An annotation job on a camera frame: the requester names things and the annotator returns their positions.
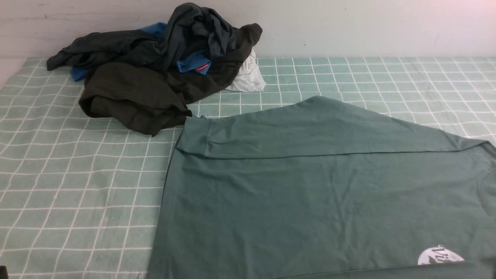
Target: mattress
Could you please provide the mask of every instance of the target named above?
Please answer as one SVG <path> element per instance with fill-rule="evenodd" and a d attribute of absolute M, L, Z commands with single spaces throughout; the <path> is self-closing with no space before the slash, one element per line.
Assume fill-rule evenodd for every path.
<path fill-rule="evenodd" d="M 261 93 L 188 107 L 219 118 L 322 95 L 496 143 L 496 58 L 260 58 Z M 172 147 L 88 118 L 69 68 L 28 59 L 0 90 L 0 264 L 11 278 L 145 278 Z"/>

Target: white cloth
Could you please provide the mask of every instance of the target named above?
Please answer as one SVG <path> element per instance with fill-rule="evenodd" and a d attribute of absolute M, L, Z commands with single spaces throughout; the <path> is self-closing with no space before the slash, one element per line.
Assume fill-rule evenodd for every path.
<path fill-rule="evenodd" d="M 266 83 L 255 60 L 255 51 L 252 49 L 248 58 L 241 65 L 233 83 L 226 89 L 239 92 L 262 92 L 265 85 Z"/>

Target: dark object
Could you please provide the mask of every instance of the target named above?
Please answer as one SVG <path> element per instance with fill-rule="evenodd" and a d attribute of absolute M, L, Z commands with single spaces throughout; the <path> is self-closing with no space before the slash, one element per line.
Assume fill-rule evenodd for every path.
<path fill-rule="evenodd" d="M 163 75 L 127 63 L 107 63 L 89 71 L 79 100 L 89 117 L 115 117 L 129 129 L 155 136 L 163 128 L 183 124 L 186 104 L 231 84 L 262 34 L 258 24 L 235 30 L 236 49 L 212 60 L 207 75 L 169 68 Z"/>
<path fill-rule="evenodd" d="M 7 267 L 0 266 L 0 279 L 8 279 Z"/>
<path fill-rule="evenodd" d="M 79 105 L 89 117 L 115 117 L 129 129 L 153 136 L 191 116 L 160 73 L 119 62 L 88 73 Z"/>
<path fill-rule="evenodd" d="M 234 28 L 215 10 L 185 3 L 174 10 L 159 39 L 141 30 L 91 33 L 50 57 L 47 69 L 64 64 L 86 69 L 115 61 L 165 72 L 195 51 L 207 49 L 206 55 L 215 59 L 235 45 Z"/>

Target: blue clothing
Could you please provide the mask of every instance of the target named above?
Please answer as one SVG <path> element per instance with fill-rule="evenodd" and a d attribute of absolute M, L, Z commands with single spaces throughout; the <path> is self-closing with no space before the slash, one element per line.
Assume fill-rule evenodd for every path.
<path fill-rule="evenodd" d="M 198 73 L 205 75 L 210 68 L 210 60 L 203 55 L 205 51 L 197 51 L 192 53 L 188 58 L 178 61 L 178 69 L 180 72 L 195 70 Z"/>
<path fill-rule="evenodd" d="M 157 38 L 162 37 L 162 34 L 164 34 L 165 27 L 167 27 L 166 23 L 163 22 L 157 22 L 155 24 L 140 28 L 141 31 L 145 31 L 148 34 L 151 34 Z"/>
<path fill-rule="evenodd" d="M 72 67 L 70 69 L 70 77 L 76 82 L 83 80 L 86 77 L 87 69 Z"/>
<path fill-rule="evenodd" d="M 151 34 L 157 38 L 160 38 L 165 31 L 165 27 L 167 27 L 166 23 L 157 22 L 155 24 L 140 28 L 141 31 L 144 31 L 148 34 Z M 205 51 L 198 51 L 192 53 L 186 59 L 177 62 L 177 67 L 180 72 L 187 72 L 190 70 L 195 70 L 198 73 L 205 75 L 210 68 L 210 60 L 203 55 Z M 70 77 L 74 81 L 83 80 L 86 77 L 87 69 L 72 67 L 70 70 Z"/>

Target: bed sheet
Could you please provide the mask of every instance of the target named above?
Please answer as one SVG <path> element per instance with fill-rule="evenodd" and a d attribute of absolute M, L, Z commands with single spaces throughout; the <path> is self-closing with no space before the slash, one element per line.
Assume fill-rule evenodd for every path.
<path fill-rule="evenodd" d="M 261 93 L 189 105 L 219 118 L 322 95 L 496 142 L 496 58 L 260 58 Z M 145 278 L 181 127 L 149 137 L 90 119 L 69 68 L 28 59 L 0 90 L 0 264 L 13 279 Z"/>

